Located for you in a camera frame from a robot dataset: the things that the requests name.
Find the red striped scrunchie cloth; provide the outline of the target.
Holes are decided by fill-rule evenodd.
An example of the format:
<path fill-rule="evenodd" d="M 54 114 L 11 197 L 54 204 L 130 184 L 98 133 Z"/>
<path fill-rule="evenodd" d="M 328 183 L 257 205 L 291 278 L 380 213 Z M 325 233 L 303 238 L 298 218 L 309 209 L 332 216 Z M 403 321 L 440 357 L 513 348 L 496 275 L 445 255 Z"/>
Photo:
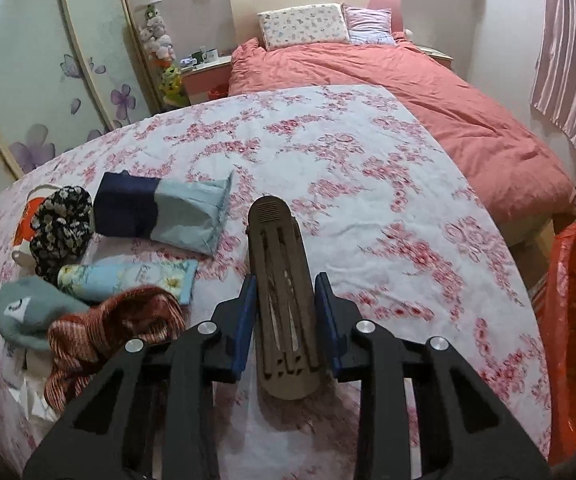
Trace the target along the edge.
<path fill-rule="evenodd" d="M 186 318 L 186 307 L 153 285 L 121 292 L 85 312 L 61 316 L 47 331 L 53 356 L 44 387 L 48 405 L 62 413 L 128 341 L 173 340 L 186 330 Z"/>

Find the white tissue paper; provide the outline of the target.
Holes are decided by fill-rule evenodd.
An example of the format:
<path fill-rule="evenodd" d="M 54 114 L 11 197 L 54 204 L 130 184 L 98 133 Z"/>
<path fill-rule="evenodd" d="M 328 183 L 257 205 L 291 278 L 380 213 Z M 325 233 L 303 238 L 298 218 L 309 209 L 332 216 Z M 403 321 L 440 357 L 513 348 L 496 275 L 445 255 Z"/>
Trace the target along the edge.
<path fill-rule="evenodd" d="M 49 352 L 9 346 L 5 349 L 2 371 L 4 382 L 23 415 L 34 424 L 51 425 L 59 418 L 44 396 L 52 368 L 53 357 Z"/>

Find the floral light blue tube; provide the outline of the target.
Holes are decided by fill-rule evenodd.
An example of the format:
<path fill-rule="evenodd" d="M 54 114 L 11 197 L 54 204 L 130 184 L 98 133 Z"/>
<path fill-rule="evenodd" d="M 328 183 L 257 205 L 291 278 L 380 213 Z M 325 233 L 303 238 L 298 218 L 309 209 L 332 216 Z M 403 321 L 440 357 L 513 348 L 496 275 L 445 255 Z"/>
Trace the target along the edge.
<path fill-rule="evenodd" d="M 57 286 L 86 302 L 102 302 L 121 292 L 142 286 L 159 287 L 182 305 L 190 304 L 197 260 L 63 266 Z"/>

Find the teal grey sock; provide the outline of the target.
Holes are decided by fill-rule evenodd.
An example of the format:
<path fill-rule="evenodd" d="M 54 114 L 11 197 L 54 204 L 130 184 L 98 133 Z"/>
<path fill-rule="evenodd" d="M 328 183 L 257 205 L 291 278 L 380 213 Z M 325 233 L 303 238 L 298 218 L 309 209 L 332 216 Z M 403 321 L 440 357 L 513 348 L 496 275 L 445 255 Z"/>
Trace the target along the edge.
<path fill-rule="evenodd" d="M 15 348 L 48 352 L 49 326 L 89 308 L 42 278 L 26 276 L 0 288 L 0 334 Z"/>

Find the brown slotted shoe insole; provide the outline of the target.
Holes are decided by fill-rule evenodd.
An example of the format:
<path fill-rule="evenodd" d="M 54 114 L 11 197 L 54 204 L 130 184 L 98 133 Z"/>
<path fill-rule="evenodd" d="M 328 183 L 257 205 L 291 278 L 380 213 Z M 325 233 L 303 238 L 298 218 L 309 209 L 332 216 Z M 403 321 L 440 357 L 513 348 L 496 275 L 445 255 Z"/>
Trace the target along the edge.
<path fill-rule="evenodd" d="M 283 200 L 263 196 L 249 209 L 247 234 L 259 295 L 257 380 L 276 399 L 304 399 L 323 382 L 325 360 L 317 342 L 314 289 L 299 224 Z"/>

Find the navy and grey pouch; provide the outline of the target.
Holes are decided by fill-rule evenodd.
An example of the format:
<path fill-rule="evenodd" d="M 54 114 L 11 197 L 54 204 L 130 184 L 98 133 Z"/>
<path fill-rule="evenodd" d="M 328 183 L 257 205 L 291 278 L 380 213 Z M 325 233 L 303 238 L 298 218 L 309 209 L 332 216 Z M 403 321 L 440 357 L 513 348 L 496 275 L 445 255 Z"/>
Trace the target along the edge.
<path fill-rule="evenodd" d="M 95 231 L 212 256 L 224 229 L 230 189 L 230 177 L 179 182 L 107 172 L 94 198 Z"/>

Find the black daisy floral cloth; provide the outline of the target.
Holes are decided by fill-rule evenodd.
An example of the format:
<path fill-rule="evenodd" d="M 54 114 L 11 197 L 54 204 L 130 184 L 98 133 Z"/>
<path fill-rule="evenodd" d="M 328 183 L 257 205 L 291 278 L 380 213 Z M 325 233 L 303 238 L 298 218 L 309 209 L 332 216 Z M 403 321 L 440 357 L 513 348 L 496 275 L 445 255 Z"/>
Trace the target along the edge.
<path fill-rule="evenodd" d="M 93 201 L 82 186 L 59 188 L 42 201 L 31 220 L 37 276 L 56 284 L 60 269 L 82 257 L 93 235 L 92 218 Z"/>

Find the floral pink white tablecloth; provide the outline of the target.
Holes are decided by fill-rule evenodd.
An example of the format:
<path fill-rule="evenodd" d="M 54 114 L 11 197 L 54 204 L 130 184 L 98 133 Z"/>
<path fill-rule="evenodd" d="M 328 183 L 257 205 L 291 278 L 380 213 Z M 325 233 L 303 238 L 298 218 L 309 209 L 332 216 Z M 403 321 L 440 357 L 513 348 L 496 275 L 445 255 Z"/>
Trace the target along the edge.
<path fill-rule="evenodd" d="M 388 90 L 304 87 L 177 110 L 72 148 L 0 193 L 0 286 L 20 278 L 11 242 L 38 185 L 106 172 L 181 182 L 231 179 L 216 256 L 200 263 L 190 325 L 239 292 L 248 211 L 264 195 L 299 222 L 309 270 L 396 336 L 440 335 L 507 404 L 546 457 L 551 405 L 544 347 L 522 278 L 482 201 L 437 140 Z M 303 401 L 257 390 L 254 352 L 237 388 L 216 387 L 222 479 L 352 479 L 358 384 Z M 0 454 L 20 471 L 47 432 L 9 393 L 0 336 Z"/>

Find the coral red duvet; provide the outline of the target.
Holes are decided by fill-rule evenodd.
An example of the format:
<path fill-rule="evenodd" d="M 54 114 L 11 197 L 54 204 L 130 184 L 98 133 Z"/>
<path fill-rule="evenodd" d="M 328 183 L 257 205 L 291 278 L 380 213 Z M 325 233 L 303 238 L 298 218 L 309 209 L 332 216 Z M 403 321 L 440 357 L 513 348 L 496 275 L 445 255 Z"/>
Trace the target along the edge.
<path fill-rule="evenodd" d="M 562 230 L 575 219 L 575 188 L 554 151 L 507 108 L 407 40 L 268 51 L 252 38 L 231 56 L 233 96 L 325 84 L 390 91 L 452 157 L 496 223 L 545 217 Z"/>

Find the pink left nightstand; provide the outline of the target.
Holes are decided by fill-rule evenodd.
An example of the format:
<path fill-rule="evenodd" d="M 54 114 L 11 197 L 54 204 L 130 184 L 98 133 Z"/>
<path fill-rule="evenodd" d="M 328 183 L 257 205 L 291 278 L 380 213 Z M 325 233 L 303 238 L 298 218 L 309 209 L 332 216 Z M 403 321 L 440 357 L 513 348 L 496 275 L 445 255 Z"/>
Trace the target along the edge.
<path fill-rule="evenodd" d="M 226 98 L 230 75 L 230 56 L 220 56 L 215 62 L 196 66 L 183 77 L 183 87 L 190 104 Z"/>

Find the right bedside nightstand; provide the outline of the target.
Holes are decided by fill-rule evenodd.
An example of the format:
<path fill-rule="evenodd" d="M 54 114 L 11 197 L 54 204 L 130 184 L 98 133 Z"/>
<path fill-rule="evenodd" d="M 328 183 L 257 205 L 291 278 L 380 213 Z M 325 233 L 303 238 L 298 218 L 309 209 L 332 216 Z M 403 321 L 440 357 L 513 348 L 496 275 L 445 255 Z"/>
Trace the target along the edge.
<path fill-rule="evenodd" d="M 432 58 L 434 62 L 437 62 L 448 70 L 452 70 L 452 61 L 454 61 L 454 59 L 450 55 L 430 47 L 418 46 L 418 50 L 426 56 L 429 56 L 429 58 Z"/>

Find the sliding floral wardrobe doors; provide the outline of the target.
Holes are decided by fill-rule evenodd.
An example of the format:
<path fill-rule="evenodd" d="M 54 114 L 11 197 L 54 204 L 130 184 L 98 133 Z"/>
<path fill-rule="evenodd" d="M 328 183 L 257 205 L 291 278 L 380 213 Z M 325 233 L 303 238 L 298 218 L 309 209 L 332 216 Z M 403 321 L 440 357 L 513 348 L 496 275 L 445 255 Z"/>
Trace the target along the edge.
<path fill-rule="evenodd" d="M 157 110 L 128 0 L 0 0 L 0 191 Z"/>

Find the hanging plush toy stack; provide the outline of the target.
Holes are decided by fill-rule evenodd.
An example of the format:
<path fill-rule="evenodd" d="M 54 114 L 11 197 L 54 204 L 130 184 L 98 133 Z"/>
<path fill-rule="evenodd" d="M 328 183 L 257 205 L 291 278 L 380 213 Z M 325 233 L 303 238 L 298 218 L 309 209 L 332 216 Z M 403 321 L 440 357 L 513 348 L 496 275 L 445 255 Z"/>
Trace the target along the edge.
<path fill-rule="evenodd" d="M 154 78 L 154 87 L 166 110 L 177 110 L 189 104 L 177 64 L 173 42 L 167 33 L 159 6 L 162 0 L 150 0 L 143 7 L 144 24 L 138 35 Z"/>

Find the striped pink pillow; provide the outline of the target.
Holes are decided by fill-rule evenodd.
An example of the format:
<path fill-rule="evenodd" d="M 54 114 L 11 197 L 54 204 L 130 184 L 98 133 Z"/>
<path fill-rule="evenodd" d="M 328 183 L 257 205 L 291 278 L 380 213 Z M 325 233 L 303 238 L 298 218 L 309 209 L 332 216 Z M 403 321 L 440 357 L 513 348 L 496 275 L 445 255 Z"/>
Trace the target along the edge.
<path fill-rule="evenodd" d="M 368 9 L 343 4 L 342 11 L 352 44 L 396 44 L 390 9 Z"/>

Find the floral white pillow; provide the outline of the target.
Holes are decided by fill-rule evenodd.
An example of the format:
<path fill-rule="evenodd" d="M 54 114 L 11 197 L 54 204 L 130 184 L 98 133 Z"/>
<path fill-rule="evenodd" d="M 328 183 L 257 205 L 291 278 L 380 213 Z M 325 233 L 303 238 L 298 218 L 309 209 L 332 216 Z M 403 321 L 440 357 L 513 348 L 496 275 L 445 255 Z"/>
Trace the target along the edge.
<path fill-rule="evenodd" d="M 316 3 L 257 14 L 267 50 L 305 44 L 349 44 L 342 6 Z"/>

